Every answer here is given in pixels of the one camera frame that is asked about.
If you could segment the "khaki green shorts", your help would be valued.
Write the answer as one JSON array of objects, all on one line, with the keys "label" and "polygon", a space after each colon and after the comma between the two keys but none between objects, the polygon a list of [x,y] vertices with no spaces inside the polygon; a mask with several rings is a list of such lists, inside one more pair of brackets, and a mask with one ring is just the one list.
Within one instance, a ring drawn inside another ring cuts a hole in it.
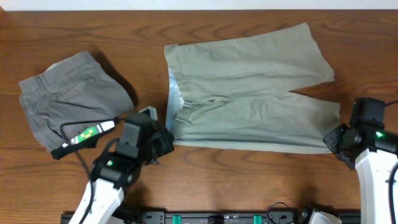
[{"label": "khaki green shorts", "polygon": [[308,24],[238,39],[164,49],[168,121],[175,144],[324,154],[340,104],[301,95],[335,73]]}]

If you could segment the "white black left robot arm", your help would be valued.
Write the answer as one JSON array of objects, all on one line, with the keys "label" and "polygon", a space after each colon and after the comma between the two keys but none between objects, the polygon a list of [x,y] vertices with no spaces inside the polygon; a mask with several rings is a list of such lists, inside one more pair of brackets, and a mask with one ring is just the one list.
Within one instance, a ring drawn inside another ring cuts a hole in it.
[{"label": "white black left robot arm", "polygon": [[158,121],[124,122],[88,171],[89,182],[70,223],[107,223],[138,180],[143,166],[174,150],[174,136]]}]

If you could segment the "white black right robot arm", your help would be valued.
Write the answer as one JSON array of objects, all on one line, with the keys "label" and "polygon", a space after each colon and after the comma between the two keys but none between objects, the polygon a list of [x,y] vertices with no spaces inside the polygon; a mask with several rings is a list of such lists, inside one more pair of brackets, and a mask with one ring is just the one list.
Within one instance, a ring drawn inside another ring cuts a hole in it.
[{"label": "white black right robot arm", "polygon": [[397,134],[342,124],[323,142],[358,175],[360,222],[397,223]]}]

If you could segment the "black patterned folded garment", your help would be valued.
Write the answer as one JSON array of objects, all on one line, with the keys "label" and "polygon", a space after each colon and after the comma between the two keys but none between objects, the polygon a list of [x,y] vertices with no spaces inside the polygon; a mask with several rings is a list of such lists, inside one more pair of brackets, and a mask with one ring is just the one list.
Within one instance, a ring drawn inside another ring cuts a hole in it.
[{"label": "black patterned folded garment", "polygon": [[[124,120],[124,118],[115,117],[113,119],[77,121],[61,124],[60,133],[65,142],[58,149],[51,151],[52,157],[56,160],[60,160],[61,158],[77,152],[80,149],[94,148],[98,139],[111,131],[114,131],[116,125],[122,120]],[[73,138],[68,137],[64,131],[65,127],[78,124],[94,124],[94,126],[86,128]]]}]

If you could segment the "folded grey shorts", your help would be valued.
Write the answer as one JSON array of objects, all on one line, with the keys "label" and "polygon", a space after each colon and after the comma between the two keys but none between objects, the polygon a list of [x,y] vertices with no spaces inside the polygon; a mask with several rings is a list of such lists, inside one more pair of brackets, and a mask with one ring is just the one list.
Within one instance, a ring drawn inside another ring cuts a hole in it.
[{"label": "folded grey shorts", "polygon": [[133,109],[127,91],[87,51],[53,64],[19,83],[19,101],[36,140],[55,152],[69,138]]}]

